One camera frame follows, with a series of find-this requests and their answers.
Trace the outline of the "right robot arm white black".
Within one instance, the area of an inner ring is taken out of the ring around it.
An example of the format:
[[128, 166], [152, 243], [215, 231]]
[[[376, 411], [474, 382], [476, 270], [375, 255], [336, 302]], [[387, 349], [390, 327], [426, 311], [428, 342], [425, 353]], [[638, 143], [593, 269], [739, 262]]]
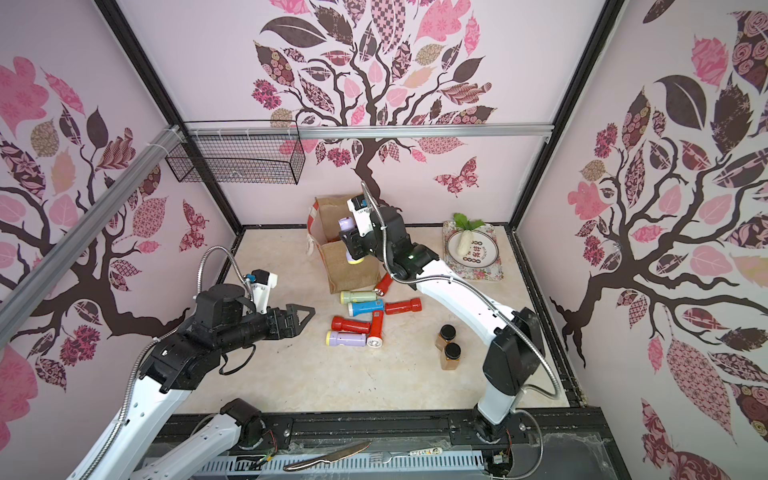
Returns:
[[348, 257], [376, 258], [395, 282], [440, 303], [487, 346], [482, 366], [486, 389], [473, 408], [479, 438], [491, 443], [501, 436], [523, 395], [535, 389], [528, 379], [540, 367], [559, 387], [546, 362], [536, 313], [503, 305], [460, 278], [436, 252], [411, 240], [397, 210], [375, 206], [363, 195], [347, 205], [349, 215], [339, 225]]

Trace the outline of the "purple flashlight horizontal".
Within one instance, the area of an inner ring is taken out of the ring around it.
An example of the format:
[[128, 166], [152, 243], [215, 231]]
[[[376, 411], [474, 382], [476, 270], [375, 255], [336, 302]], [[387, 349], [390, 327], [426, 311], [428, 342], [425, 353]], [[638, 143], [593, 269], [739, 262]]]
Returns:
[[326, 335], [325, 344], [330, 347], [365, 347], [367, 336], [363, 333], [329, 331]]

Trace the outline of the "purple flashlight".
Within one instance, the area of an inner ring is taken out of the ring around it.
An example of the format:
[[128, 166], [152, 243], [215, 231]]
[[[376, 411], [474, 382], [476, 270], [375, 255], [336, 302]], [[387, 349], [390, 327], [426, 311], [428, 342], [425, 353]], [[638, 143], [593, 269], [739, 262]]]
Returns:
[[355, 265], [366, 256], [362, 240], [358, 234], [353, 217], [344, 217], [338, 221], [340, 238], [346, 247], [346, 258], [349, 264]]

